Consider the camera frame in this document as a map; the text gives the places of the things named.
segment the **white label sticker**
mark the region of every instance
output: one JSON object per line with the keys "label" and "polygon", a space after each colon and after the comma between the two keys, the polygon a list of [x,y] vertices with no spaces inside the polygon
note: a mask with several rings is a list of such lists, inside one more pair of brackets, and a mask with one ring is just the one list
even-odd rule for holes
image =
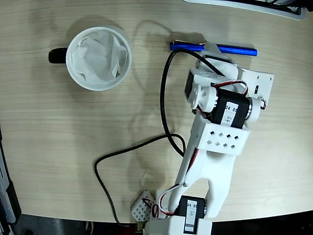
{"label": "white label sticker", "polygon": [[225,111],[222,117],[221,125],[231,126],[236,116],[237,109],[238,109],[238,104],[227,102],[225,106]]}
{"label": "white label sticker", "polygon": [[188,231],[188,232],[194,231],[196,212],[197,212],[197,202],[192,201],[192,200],[187,200],[185,231]]}

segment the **white perforated block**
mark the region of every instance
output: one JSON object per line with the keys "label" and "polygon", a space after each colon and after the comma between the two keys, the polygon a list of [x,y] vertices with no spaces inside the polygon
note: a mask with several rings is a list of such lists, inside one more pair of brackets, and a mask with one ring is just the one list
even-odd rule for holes
{"label": "white perforated block", "polygon": [[143,198],[149,198],[153,204],[156,202],[149,191],[144,191],[138,197],[137,201],[132,207],[132,216],[137,222],[147,222],[150,220],[151,209],[143,202]]}
{"label": "white perforated block", "polygon": [[211,123],[197,112],[191,132],[192,141],[199,149],[240,155],[250,134],[245,125],[242,129]]}

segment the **electronic device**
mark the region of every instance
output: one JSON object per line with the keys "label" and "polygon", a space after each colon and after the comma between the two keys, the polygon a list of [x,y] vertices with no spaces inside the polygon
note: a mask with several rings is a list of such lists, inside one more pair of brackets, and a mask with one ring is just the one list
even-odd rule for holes
{"label": "electronic device", "polygon": [[229,6],[284,16],[296,20],[313,10],[312,0],[184,0],[191,3]]}
{"label": "electronic device", "polygon": [[[195,119],[175,185],[157,190],[156,200],[144,192],[132,208],[136,221],[147,222],[145,235],[211,233],[229,192],[234,161],[250,134],[249,123],[268,105],[273,74],[239,68],[216,45],[208,48],[186,76],[184,93]],[[206,197],[184,196],[199,179],[208,180]]]}

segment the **black cable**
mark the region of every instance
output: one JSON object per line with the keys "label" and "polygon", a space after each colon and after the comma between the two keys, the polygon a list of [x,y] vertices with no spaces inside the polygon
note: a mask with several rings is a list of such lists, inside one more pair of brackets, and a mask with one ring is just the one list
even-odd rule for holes
{"label": "black cable", "polygon": [[[116,152],[113,152],[113,153],[110,153],[110,154],[107,154],[107,155],[104,155],[103,157],[99,158],[95,163],[94,163],[94,173],[102,187],[102,189],[104,190],[105,194],[107,195],[108,197],[108,200],[109,200],[109,203],[111,205],[111,209],[112,209],[112,213],[113,213],[113,216],[114,216],[114,219],[116,220],[117,224],[119,226],[122,226],[122,227],[128,227],[127,225],[122,225],[119,220],[118,220],[118,217],[117,217],[117,214],[116,214],[116,210],[115,210],[115,206],[114,206],[114,202],[107,190],[107,188],[105,187],[104,183],[102,182],[101,180],[101,177],[99,175],[99,172],[98,172],[98,164],[107,159],[107,158],[110,158],[110,157],[113,157],[113,156],[116,156],[116,155],[120,155],[120,154],[123,154],[123,153],[127,153],[127,152],[130,152],[130,151],[133,151],[133,150],[136,150],[138,148],[141,148],[143,146],[146,146],[150,143],[153,143],[155,141],[158,141],[158,140],[161,140],[161,139],[164,139],[164,138],[167,138],[169,140],[169,142],[171,143],[171,145],[173,146],[173,148],[183,157],[185,151],[186,151],[186,143],[183,139],[182,136],[178,135],[178,134],[171,134],[169,129],[168,129],[168,126],[167,126],[167,121],[166,121],[166,116],[165,116],[165,85],[166,85],[166,78],[167,78],[167,73],[168,73],[168,70],[170,68],[170,64],[174,58],[174,56],[179,53],[179,52],[184,52],[184,53],[187,53],[187,54],[190,54],[194,57],[196,57],[197,59],[199,59],[200,61],[202,61],[205,65],[207,65],[209,68],[211,68],[216,74],[218,75],[221,75],[221,76],[224,76],[216,67],[214,67],[210,62],[208,62],[206,59],[204,59],[202,56],[198,55],[197,53],[193,52],[193,51],[190,51],[190,50],[186,50],[186,49],[178,49],[178,50],[174,50],[170,56],[168,57],[167,61],[166,61],[166,64],[164,66],[164,71],[163,71],[163,75],[162,75],[162,80],[161,80],[161,90],[160,90],[160,112],[161,112],[161,119],[162,119],[162,124],[163,124],[163,128],[164,128],[164,131],[165,131],[165,135],[162,135],[162,136],[158,136],[158,137],[155,137],[149,141],[146,141],[144,143],[141,143],[139,145],[136,145],[136,146],[133,146],[133,147],[130,147],[130,148],[127,148],[127,149],[123,149],[123,150],[120,150],[120,151],[116,151]],[[181,140],[181,143],[182,143],[182,151],[181,149],[176,145],[176,143],[174,142],[173,138],[172,137],[177,137]]]}
{"label": "black cable", "polygon": [[[173,137],[177,137],[177,138],[179,138],[179,139],[181,140],[183,152],[185,152],[185,151],[186,151],[186,144],[185,144],[185,141],[184,141],[183,137],[180,136],[180,135],[178,135],[178,134],[170,134],[170,135],[173,136]],[[105,160],[105,159],[107,159],[107,158],[114,157],[114,156],[116,156],[116,155],[120,155],[120,154],[123,154],[123,153],[127,153],[127,152],[130,152],[130,151],[136,150],[136,149],[138,149],[138,148],[141,148],[141,147],[143,147],[143,146],[146,146],[146,145],[148,145],[148,144],[150,144],[150,143],[153,143],[153,142],[155,142],[155,141],[158,141],[158,140],[161,140],[161,139],[164,139],[164,138],[167,138],[167,135],[158,136],[158,137],[155,137],[155,138],[153,138],[153,139],[151,139],[151,140],[149,140],[149,141],[146,141],[146,142],[144,142],[144,143],[138,144],[138,145],[136,145],[136,146],[133,146],[133,147],[130,147],[130,148],[126,148],[126,149],[123,149],[123,150],[120,150],[120,151],[116,151],[116,152],[113,152],[113,153],[104,155],[103,157],[99,158],[99,159],[94,163],[94,165],[93,165],[93,167],[94,167],[94,173],[96,174],[96,177],[97,177],[97,179],[98,179],[98,181],[99,181],[101,187],[103,188],[104,192],[106,193],[106,195],[107,195],[107,197],[108,197],[108,200],[109,200],[109,202],[110,202],[111,209],[112,209],[112,212],[113,212],[114,219],[116,220],[116,222],[117,222],[117,224],[118,224],[119,226],[122,226],[122,227],[129,227],[128,225],[122,225],[122,224],[119,222],[118,218],[117,218],[117,214],[116,214],[116,210],[115,210],[115,206],[114,206],[113,200],[112,200],[112,198],[111,198],[111,196],[110,196],[110,194],[109,194],[107,188],[105,187],[104,183],[102,182],[102,180],[101,180],[101,178],[100,178],[100,175],[99,175],[99,172],[98,172],[98,164],[99,164],[101,161],[103,161],[103,160]]]}
{"label": "black cable", "polygon": [[174,56],[179,53],[179,52],[184,52],[189,55],[192,55],[199,59],[201,62],[203,62],[205,65],[207,65],[210,69],[212,69],[216,74],[224,76],[216,67],[214,67],[210,62],[208,62],[206,59],[204,59],[202,56],[199,54],[191,51],[191,50],[186,50],[186,49],[177,49],[174,50],[170,56],[168,57],[164,70],[163,70],[163,75],[162,75],[162,80],[161,80],[161,89],[160,89],[160,112],[161,112],[161,119],[162,119],[162,124],[164,128],[164,132],[167,135],[167,138],[169,142],[171,143],[172,147],[183,157],[184,153],[179,149],[179,147],[176,145],[175,141],[173,140],[172,136],[170,135],[170,130],[167,125],[166,121],[166,114],[165,114],[165,86],[166,86],[166,78],[168,74],[168,70],[170,68],[171,62],[174,58]]}

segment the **white mug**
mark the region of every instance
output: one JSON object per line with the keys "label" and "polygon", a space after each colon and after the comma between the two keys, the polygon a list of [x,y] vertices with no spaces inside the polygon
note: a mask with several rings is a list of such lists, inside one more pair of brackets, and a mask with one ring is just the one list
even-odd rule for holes
{"label": "white mug", "polygon": [[[127,50],[127,62],[125,65],[125,68],[123,71],[116,77],[114,81],[108,82],[106,84],[91,84],[88,83],[85,79],[85,76],[81,73],[78,73],[74,68],[72,64],[72,53],[76,50],[76,47],[78,43],[89,33],[97,32],[99,30],[107,31],[111,34],[113,34],[116,38],[118,38],[125,46]],[[67,65],[67,70],[72,77],[72,79],[80,86],[91,90],[91,91],[105,91],[108,89],[111,89],[118,84],[120,84],[125,77],[127,76],[133,60],[133,54],[132,54],[132,45],[131,40],[126,34],[124,30],[121,28],[118,28],[116,26],[108,25],[103,27],[92,27],[85,29],[84,31],[77,34],[73,40],[70,42],[68,48],[56,48],[49,52],[48,56],[49,62],[53,64],[64,64]]]}

